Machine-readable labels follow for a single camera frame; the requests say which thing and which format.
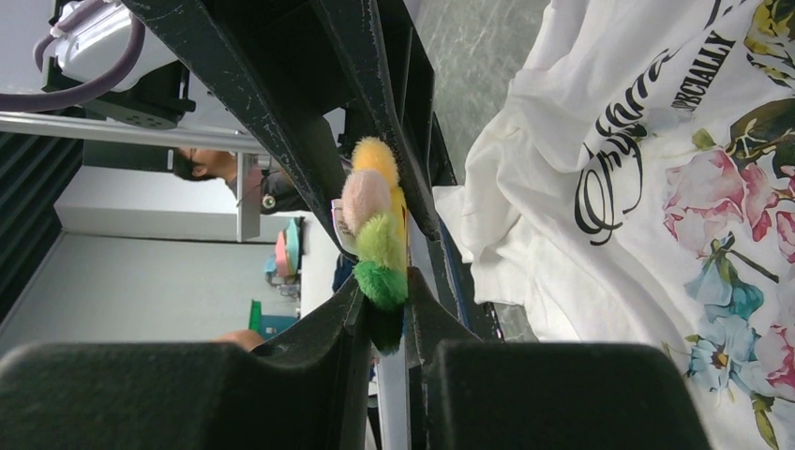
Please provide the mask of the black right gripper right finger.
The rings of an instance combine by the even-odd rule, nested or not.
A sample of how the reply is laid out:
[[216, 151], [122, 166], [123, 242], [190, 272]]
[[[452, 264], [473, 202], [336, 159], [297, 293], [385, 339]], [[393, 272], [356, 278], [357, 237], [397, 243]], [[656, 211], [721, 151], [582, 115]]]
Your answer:
[[408, 275], [413, 449], [706, 449], [673, 364], [635, 344], [484, 341]]

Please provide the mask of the white floral print t-shirt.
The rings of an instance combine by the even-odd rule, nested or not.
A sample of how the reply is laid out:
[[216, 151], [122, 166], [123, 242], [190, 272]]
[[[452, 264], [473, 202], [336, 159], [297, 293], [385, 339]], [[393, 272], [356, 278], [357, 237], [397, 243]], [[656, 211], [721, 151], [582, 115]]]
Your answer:
[[792, 2], [550, 2], [433, 196], [477, 302], [659, 348], [715, 449], [793, 447]]

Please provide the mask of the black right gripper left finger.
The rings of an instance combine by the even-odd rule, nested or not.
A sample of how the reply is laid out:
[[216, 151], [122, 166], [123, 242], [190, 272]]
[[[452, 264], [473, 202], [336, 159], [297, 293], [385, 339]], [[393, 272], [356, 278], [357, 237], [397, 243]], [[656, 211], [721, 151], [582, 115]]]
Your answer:
[[1, 445], [360, 449], [369, 314], [350, 280], [260, 354], [218, 342], [21, 347], [1, 362]]

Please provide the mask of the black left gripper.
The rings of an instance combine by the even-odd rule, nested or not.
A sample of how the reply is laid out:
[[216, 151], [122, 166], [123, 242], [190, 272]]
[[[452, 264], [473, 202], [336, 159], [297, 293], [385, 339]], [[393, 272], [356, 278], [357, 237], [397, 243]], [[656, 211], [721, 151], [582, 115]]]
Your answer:
[[323, 114], [353, 111], [348, 138], [395, 152], [410, 212], [441, 239], [421, 157], [433, 69], [399, 1], [128, 1], [140, 19], [291, 177], [334, 243], [344, 173]]

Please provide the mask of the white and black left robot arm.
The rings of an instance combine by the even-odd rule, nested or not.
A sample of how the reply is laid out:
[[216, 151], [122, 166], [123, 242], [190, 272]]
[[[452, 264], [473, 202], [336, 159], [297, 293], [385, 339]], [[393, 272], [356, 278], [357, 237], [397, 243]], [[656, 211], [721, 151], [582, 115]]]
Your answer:
[[97, 113], [138, 128], [174, 129], [198, 114], [246, 131], [279, 163], [325, 228], [343, 184], [325, 115], [345, 107], [352, 138], [394, 151], [399, 182], [425, 236], [439, 221], [421, 164], [437, 125], [434, 72], [400, 1], [121, 1], [57, 40], [49, 90], [100, 76], [130, 26], [146, 34], [134, 68], [92, 99]]

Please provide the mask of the colourful pom-pom brooch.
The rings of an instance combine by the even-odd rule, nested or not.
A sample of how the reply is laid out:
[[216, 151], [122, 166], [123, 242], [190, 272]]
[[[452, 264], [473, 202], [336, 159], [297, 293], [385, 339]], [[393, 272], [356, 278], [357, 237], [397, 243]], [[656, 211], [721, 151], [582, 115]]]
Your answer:
[[408, 299], [408, 208], [390, 146], [376, 137], [352, 150], [351, 171], [331, 205], [337, 239], [354, 256], [352, 276], [371, 307], [370, 340], [395, 353]]

